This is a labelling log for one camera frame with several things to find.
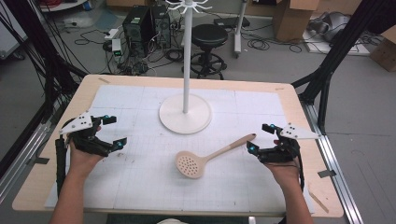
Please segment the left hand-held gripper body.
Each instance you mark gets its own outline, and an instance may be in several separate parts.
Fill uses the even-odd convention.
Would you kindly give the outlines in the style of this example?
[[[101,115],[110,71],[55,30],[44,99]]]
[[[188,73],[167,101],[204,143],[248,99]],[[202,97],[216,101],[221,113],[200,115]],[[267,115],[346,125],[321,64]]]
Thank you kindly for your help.
[[[76,118],[68,120],[59,134],[67,134],[78,150],[107,157],[110,144],[95,136],[102,122],[106,124],[106,119],[108,116],[94,117],[89,111],[85,111]]]

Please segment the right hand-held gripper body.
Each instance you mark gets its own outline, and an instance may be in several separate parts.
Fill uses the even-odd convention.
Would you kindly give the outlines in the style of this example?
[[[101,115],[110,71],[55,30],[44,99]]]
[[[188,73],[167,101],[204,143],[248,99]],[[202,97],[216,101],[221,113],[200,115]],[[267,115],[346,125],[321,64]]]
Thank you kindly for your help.
[[[273,148],[259,149],[259,156],[257,158],[261,163],[292,161],[301,155],[298,140],[320,138],[319,133],[314,133],[291,123],[280,129],[279,134],[275,133],[278,139]]]

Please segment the beige slotted spoon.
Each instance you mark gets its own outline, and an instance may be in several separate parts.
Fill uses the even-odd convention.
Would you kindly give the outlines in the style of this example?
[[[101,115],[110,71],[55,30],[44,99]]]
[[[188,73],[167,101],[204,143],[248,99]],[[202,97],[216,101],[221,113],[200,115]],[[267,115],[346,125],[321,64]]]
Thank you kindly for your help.
[[[175,158],[176,167],[184,176],[188,178],[200,178],[205,173],[205,165],[210,160],[234,148],[241,147],[248,141],[251,141],[255,138],[256,134],[250,133],[232,142],[226,147],[223,147],[204,157],[200,157],[190,151],[179,151]]]

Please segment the white hook stand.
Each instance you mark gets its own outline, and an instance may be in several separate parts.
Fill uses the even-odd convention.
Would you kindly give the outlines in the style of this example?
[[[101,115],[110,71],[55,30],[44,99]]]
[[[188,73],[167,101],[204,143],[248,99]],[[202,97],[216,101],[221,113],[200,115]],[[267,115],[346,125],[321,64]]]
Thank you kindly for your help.
[[[194,134],[205,129],[212,120],[212,110],[209,103],[198,95],[191,94],[191,35],[193,12],[199,8],[205,9],[203,2],[195,0],[180,0],[179,3],[166,3],[172,5],[171,10],[183,8],[185,17],[184,30],[184,59],[183,59],[183,93],[168,97],[159,109],[161,123],[168,130],[179,134]]]

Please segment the person's right hand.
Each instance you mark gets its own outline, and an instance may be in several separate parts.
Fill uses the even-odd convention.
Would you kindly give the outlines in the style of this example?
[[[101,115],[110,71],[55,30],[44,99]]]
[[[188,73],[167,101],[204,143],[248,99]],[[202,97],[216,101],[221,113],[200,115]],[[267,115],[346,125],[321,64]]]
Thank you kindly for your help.
[[[265,163],[264,166],[270,170],[282,189],[300,187],[300,163],[296,159],[281,163]]]

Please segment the person's left hand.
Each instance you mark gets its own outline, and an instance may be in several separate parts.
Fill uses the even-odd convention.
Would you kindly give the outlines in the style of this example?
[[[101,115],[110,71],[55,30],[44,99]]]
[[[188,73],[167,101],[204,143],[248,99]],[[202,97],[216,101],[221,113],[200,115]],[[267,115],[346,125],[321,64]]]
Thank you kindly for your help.
[[[73,138],[70,139],[69,146],[71,152],[68,175],[74,178],[86,179],[102,157],[79,150],[76,148]]]

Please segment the thin wooden stick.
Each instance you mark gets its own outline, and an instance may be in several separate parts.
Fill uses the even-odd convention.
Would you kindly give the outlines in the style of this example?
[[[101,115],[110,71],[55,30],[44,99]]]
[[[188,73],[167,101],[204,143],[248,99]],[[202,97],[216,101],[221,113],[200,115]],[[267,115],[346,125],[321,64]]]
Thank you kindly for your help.
[[[329,209],[326,207],[326,205],[311,191],[308,191],[310,197],[319,205],[319,207],[325,212],[329,213]]]

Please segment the black computer tower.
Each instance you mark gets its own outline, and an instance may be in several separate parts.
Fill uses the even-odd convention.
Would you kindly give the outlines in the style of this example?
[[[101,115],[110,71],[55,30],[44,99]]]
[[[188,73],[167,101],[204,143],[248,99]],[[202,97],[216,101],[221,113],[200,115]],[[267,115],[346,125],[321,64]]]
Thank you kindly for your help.
[[[154,36],[149,6],[134,5],[122,23],[129,51],[138,57],[149,54],[149,41]]]
[[[153,6],[151,16],[157,45],[169,49],[171,47],[171,32],[167,7],[164,5]]]

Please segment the white rolling stand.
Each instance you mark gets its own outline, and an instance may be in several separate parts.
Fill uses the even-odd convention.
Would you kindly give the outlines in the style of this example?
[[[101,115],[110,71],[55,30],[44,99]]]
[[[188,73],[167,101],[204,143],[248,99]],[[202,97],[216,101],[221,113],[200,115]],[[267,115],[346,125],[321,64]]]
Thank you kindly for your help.
[[[242,40],[241,40],[241,30],[243,26],[243,20],[245,16],[245,11],[248,5],[248,0],[242,0],[239,14],[237,17],[237,24],[234,31],[234,42],[233,42],[233,53],[235,58],[238,58],[242,52]]]

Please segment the large cardboard box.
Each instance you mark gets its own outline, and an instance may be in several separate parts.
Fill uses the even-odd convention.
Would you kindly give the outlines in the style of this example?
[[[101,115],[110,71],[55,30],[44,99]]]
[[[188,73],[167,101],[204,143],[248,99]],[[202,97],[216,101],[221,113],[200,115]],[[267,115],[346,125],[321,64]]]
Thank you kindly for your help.
[[[297,43],[317,10],[319,0],[276,0],[272,19],[276,40]]]

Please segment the black round stool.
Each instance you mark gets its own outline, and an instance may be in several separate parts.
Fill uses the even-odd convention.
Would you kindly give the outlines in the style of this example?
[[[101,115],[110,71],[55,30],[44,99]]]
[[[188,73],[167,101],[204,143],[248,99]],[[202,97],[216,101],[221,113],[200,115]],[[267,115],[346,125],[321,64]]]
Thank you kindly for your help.
[[[216,24],[199,24],[191,30],[191,43],[201,51],[191,56],[191,71],[198,78],[219,75],[223,80],[222,71],[227,64],[213,49],[222,47],[228,40],[228,33]]]

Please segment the flat black device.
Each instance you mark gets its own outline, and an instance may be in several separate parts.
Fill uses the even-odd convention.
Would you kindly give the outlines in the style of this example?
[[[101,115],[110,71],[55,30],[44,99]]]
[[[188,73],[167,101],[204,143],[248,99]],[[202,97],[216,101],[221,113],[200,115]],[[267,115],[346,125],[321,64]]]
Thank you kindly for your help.
[[[219,19],[214,19],[214,23],[224,28],[235,28],[239,23],[239,19],[237,17],[219,18]],[[242,26],[247,27],[249,25],[250,25],[250,21],[247,18],[243,18]]]

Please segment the small cardboard box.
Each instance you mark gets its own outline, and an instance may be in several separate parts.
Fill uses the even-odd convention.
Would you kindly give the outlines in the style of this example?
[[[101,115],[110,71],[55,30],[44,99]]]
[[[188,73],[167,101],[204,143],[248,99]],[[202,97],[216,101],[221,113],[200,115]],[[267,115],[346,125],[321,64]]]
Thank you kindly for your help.
[[[384,39],[370,54],[370,58],[388,72],[396,72],[396,24],[382,36]]]

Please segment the aluminium rail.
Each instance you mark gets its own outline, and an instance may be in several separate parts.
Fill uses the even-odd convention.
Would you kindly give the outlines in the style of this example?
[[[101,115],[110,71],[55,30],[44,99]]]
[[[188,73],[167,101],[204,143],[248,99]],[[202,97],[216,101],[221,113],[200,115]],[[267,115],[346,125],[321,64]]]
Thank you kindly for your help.
[[[318,149],[326,165],[326,170],[334,170],[336,175],[330,177],[332,180],[335,191],[337,192],[338,199],[344,210],[344,216],[349,224],[364,224],[361,213],[356,205],[352,193],[347,185],[346,179],[339,165],[339,162],[333,151],[328,135],[322,131],[318,126],[318,112],[313,105],[302,103],[307,121],[311,129],[320,134],[317,140]]]
[[[33,118],[21,132],[8,153],[0,160],[0,204],[6,199],[24,169],[40,158],[38,152],[49,140],[63,103],[56,102],[48,115],[45,105],[39,107]]]

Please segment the black metal frame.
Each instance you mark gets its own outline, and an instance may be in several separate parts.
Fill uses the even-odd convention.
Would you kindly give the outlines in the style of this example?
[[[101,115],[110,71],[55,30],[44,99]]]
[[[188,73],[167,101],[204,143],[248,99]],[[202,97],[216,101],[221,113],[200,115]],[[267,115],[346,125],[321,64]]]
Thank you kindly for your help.
[[[9,12],[0,13],[0,24],[14,37],[33,64],[44,90],[44,103],[11,146],[5,157],[0,160],[0,179],[11,169],[11,165],[21,154],[22,147],[34,129],[48,121],[54,111],[54,103],[61,96],[71,96],[78,88],[73,74],[85,77],[87,72],[75,67],[61,56],[55,48],[37,14],[41,9],[38,0],[0,0],[0,8],[7,7]]]
[[[335,41],[320,66],[313,73],[291,83],[293,88],[299,88],[306,84],[304,91],[298,95],[300,101],[305,105],[313,105],[317,96],[320,95],[317,125],[323,134],[326,133],[325,122],[332,75],[363,31],[391,2],[392,0],[361,0],[344,31]]]

